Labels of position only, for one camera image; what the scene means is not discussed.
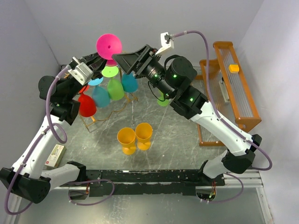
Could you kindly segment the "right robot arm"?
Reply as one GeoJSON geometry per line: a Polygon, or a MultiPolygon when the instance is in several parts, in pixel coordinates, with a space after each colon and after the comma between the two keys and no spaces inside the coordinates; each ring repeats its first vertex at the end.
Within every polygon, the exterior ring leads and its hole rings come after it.
{"type": "Polygon", "coordinates": [[[213,107],[204,93],[192,86],[197,72],[188,59],[172,55],[165,60],[171,62],[167,66],[159,63],[156,51],[145,45],[138,51],[114,54],[112,58],[125,73],[146,78],[149,86],[162,92],[164,100],[171,101],[170,106],[177,114],[204,127],[227,147],[223,154],[203,163],[199,182],[207,186],[223,173],[242,174],[250,169],[261,136],[238,128],[213,107]]]}

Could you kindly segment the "red wine glass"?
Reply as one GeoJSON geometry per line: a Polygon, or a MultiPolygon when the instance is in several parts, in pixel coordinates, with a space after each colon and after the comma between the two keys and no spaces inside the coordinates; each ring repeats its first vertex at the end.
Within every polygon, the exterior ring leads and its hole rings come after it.
{"type": "Polygon", "coordinates": [[[79,98],[78,98],[78,101],[80,103],[79,114],[82,117],[91,117],[97,111],[94,100],[90,96],[85,94],[85,91],[88,89],[89,86],[87,85],[79,91],[79,98]]]}

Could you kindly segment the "light blue wine glass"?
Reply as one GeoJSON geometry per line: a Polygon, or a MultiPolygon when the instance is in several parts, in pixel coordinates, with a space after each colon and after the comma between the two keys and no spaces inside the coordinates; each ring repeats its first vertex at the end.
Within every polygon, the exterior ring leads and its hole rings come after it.
{"type": "Polygon", "coordinates": [[[103,82],[103,78],[97,78],[88,82],[89,86],[94,86],[92,91],[92,99],[99,108],[104,108],[109,105],[110,97],[108,91],[104,89],[100,84],[103,82]]]}

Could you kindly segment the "green wine glass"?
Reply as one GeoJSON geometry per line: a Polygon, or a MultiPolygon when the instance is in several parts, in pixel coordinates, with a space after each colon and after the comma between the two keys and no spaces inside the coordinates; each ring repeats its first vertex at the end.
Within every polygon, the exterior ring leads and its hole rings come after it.
{"type": "Polygon", "coordinates": [[[106,66],[103,71],[103,77],[109,78],[107,84],[107,91],[111,100],[120,100],[124,97],[124,89],[120,80],[115,78],[119,74],[119,68],[117,66],[109,67],[106,66]]]}
{"type": "Polygon", "coordinates": [[[165,99],[164,95],[161,93],[161,95],[157,99],[157,103],[160,106],[166,107],[169,104],[169,100],[165,99]]]}

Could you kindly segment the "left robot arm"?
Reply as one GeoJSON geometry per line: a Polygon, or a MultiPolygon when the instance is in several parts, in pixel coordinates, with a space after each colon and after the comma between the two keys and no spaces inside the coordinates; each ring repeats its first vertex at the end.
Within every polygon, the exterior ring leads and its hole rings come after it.
{"type": "Polygon", "coordinates": [[[2,168],[0,180],[8,194],[15,194],[31,203],[40,203],[56,187],[87,181],[86,166],[68,162],[61,168],[45,171],[46,160],[58,143],[66,143],[66,129],[79,112],[74,100],[90,80],[102,78],[107,60],[98,53],[73,57],[56,76],[43,76],[38,82],[39,97],[46,101],[46,115],[36,136],[22,156],[10,167],[2,168]]]}

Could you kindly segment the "dark blue wine glass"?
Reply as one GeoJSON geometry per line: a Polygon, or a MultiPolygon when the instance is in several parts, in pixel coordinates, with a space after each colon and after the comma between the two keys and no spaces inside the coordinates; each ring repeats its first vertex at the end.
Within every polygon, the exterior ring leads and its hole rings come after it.
{"type": "Polygon", "coordinates": [[[138,89],[138,82],[135,79],[133,73],[124,73],[121,79],[121,84],[125,92],[133,93],[138,89]]]}

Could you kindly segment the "magenta wine glass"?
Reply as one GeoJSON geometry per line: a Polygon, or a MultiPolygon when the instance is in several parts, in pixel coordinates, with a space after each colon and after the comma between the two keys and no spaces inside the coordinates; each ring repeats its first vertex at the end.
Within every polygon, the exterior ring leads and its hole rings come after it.
{"type": "Polygon", "coordinates": [[[103,34],[96,42],[96,50],[100,57],[107,60],[106,66],[114,67],[117,63],[112,55],[122,52],[122,43],[114,34],[103,34]]]}

